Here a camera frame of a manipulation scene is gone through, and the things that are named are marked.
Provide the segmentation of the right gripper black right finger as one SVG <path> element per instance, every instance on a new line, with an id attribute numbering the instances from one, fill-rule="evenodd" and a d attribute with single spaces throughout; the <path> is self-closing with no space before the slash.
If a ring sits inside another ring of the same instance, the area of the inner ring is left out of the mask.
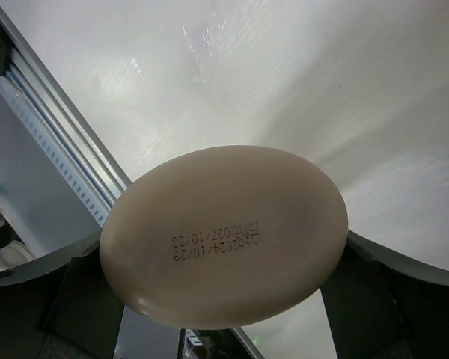
<path id="1" fill-rule="evenodd" d="M 321 293 L 339 358 L 449 358 L 449 271 L 349 232 Z"/>

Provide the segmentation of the beige cream bottle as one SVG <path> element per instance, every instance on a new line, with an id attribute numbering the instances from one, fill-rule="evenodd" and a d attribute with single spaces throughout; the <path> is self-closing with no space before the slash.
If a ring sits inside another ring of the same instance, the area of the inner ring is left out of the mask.
<path id="1" fill-rule="evenodd" d="M 119 197 L 100 264 L 136 313 L 178 328 L 234 328 L 313 295 L 347 233 L 345 201 L 317 166 L 268 147 L 213 147 L 159 165 Z"/>

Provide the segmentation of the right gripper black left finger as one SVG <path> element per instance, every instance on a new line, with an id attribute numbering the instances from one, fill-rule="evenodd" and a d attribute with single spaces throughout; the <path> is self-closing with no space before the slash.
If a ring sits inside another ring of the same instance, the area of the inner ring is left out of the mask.
<path id="1" fill-rule="evenodd" d="M 0 272 L 0 358 L 113 358 L 123 302 L 99 233 Z"/>

